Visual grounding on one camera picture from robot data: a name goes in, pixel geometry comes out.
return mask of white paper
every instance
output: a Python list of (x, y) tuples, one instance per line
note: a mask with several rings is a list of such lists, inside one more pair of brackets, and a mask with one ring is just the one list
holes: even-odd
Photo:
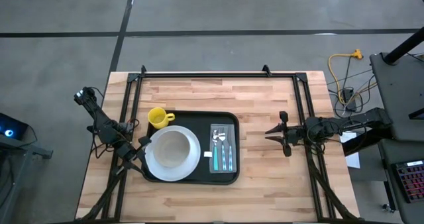
[(211, 152), (211, 151), (205, 151), (205, 152), (203, 153), (203, 157), (211, 158), (211, 157), (212, 157), (212, 152)]
[[(356, 137), (356, 133), (354, 132), (343, 132), (343, 135), (340, 137), (340, 141), (342, 143), (353, 139)], [(351, 154), (349, 156), (346, 156), (346, 163), (348, 167), (351, 168), (360, 168), (360, 164), (359, 164), (359, 153), (354, 153)]]

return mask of blue light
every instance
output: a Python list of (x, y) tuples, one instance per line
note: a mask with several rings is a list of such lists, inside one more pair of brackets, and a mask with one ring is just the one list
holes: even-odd
[(12, 130), (7, 130), (7, 131), (5, 131), (5, 135), (7, 137), (11, 137), (13, 135), (13, 131)]

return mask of yellow cable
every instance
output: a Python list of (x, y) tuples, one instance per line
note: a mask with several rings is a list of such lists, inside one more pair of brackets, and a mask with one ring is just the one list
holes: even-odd
[(348, 56), (348, 57), (354, 57), (358, 60), (362, 59), (362, 55), (360, 53), (359, 49), (356, 49), (352, 54), (333, 54), (329, 57), (329, 70), (331, 75), (333, 76), (334, 80), (336, 81), (336, 85), (337, 85), (337, 97), (339, 98), (339, 102), (341, 104), (345, 104), (345, 102), (342, 99), (342, 95), (341, 95), (341, 90), (340, 90), (340, 84), (339, 84), (339, 80), (337, 79), (336, 75), (333, 72), (333, 69), (331, 68), (331, 58), (334, 58), (336, 56)]
[(377, 83), (376, 82), (373, 82), (373, 83), (370, 84), (370, 87), (369, 88), (368, 87), (365, 87), (364, 89), (360, 90), (359, 93), (363, 93), (365, 91), (368, 91), (369, 89), (374, 88), (376, 86), (377, 86)]

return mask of mug handle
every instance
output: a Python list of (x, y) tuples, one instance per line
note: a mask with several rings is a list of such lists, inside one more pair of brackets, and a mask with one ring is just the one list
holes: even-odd
[(173, 113), (166, 114), (166, 118), (168, 118), (169, 121), (173, 121), (175, 119), (175, 115)]

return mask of fork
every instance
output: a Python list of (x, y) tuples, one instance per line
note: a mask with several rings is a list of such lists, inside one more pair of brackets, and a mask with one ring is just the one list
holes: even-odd
[(222, 144), (222, 150), (223, 150), (223, 171), (227, 171), (227, 163), (225, 161), (225, 147), (224, 147), (224, 140), (225, 140), (225, 128), (223, 128), (223, 132), (219, 134), (218, 137)]

